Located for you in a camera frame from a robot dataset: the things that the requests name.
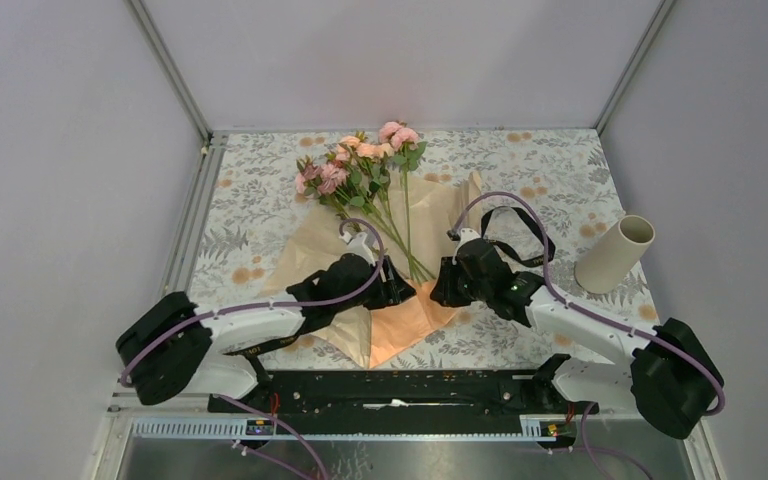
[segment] gray wall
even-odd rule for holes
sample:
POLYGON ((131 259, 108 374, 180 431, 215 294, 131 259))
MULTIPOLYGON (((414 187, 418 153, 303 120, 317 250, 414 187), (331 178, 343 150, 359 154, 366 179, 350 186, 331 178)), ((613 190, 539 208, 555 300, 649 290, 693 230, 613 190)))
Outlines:
POLYGON ((662 318, 726 379, 729 479, 768 478, 768 2, 678 2, 603 138, 662 318))
POLYGON ((80 475, 198 146, 122 2, 0 0, 0 480, 80 475))
POLYGON ((593 125, 658 0, 146 4, 208 123, 298 130, 593 125))

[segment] cream cylinder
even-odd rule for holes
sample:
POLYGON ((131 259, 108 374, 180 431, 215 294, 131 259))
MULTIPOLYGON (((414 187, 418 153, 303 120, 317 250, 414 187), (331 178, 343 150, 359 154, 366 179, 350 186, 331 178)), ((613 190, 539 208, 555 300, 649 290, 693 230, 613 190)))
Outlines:
POLYGON ((655 240, 645 218, 626 215, 575 264, 575 279, 590 293, 608 293, 623 281, 655 240))

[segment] beige paper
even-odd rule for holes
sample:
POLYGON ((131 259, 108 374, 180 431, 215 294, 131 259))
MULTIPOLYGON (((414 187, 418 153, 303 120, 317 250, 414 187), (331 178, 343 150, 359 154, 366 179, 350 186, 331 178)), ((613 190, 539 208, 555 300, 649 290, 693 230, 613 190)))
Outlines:
MULTIPOLYGON (((393 176, 390 204, 393 219, 402 238, 407 239, 404 192, 393 176)), ((481 193, 481 178, 475 172, 459 187, 441 185, 408 177, 410 195, 411 247, 414 256, 436 276, 440 259, 454 252, 456 243, 446 232, 452 228, 464 207, 481 193)), ((470 212, 466 226, 478 228, 478 209, 470 212)), ((266 281, 261 295, 271 295, 304 279, 317 270, 325 270, 345 253, 345 243, 337 236, 339 220, 334 211, 314 206, 304 223, 287 241, 274 273, 266 281)), ((387 253, 395 267, 407 279, 407 257, 382 233, 387 253)), ((370 312, 362 307, 342 312, 327 328, 313 335, 331 343, 358 365, 372 368, 419 342, 445 326, 457 309, 443 308, 429 298, 434 281, 417 288, 417 296, 396 307, 370 312)))

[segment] tabletop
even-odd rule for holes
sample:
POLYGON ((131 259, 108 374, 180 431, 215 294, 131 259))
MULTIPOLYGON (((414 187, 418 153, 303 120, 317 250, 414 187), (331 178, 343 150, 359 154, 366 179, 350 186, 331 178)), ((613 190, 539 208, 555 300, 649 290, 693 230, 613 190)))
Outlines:
MULTIPOLYGON (((295 160, 320 156, 349 133, 229 136, 188 292, 193 301, 229 305, 257 296, 287 239, 315 203, 296 194, 295 160)), ((483 191, 520 195, 538 212, 557 245, 551 272, 558 286, 573 297, 635 321, 658 321, 639 264, 605 295, 585 292, 573 277, 576 259, 625 213, 595 130, 430 130, 420 134, 428 146, 415 174, 457 185, 476 171, 483 191)), ((511 204, 488 200, 484 209, 511 204)), ((504 240, 523 258, 541 248, 511 212, 495 217, 488 237, 504 240)), ((473 304, 446 327, 377 368, 536 368, 553 353, 604 361, 563 336, 518 328, 485 306, 473 304)), ((361 368, 333 345, 311 335, 260 359, 267 369, 361 368)))

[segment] black ribbon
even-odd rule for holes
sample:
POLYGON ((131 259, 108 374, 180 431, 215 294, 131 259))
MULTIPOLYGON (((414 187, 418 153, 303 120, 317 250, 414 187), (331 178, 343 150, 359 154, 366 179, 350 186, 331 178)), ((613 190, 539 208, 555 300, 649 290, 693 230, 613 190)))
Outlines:
MULTIPOLYGON (((487 226, 490 224, 490 218, 493 216, 493 212, 496 210, 499 210, 501 208, 510 208, 514 212, 516 212, 517 216, 519 216, 519 219, 522 220, 522 223, 525 224, 526 227, 528 227, 529 230, 531 230, 531 233, 534 234, 535 237, 537 237, 538 240, 540 240, 540 245, 544 244, 543 241, 543 232, 540 231, 540 227, 537 225, 537 222, 534 221, 533 218, 528 216, 528 212, 523 210, 520 207, 496 207, 487 213, 484 214, 483 217, 481 217, 481 237, 484 237, 484 232, 487 231, 487 226)), ((548 239, 549 243, 549 261, 551 262, 555 258, 555 242, 552 241, 551 238, 546 237, 548 239)), ((529 259, 523 260, 520 258, 519 254, 516 253, 516 250, 513 249, 510 245, 508 245, 505 242, 499 241, 499 240, 488 240, 491 245, 498 247, 499 250, 502 251, 505 255, 511 257, 511 259, 523 267, 526 268, 535 268, 543 265, 543 253, 540 253, 540 255, 536 255, 534 257, 531 257, 529 259)))

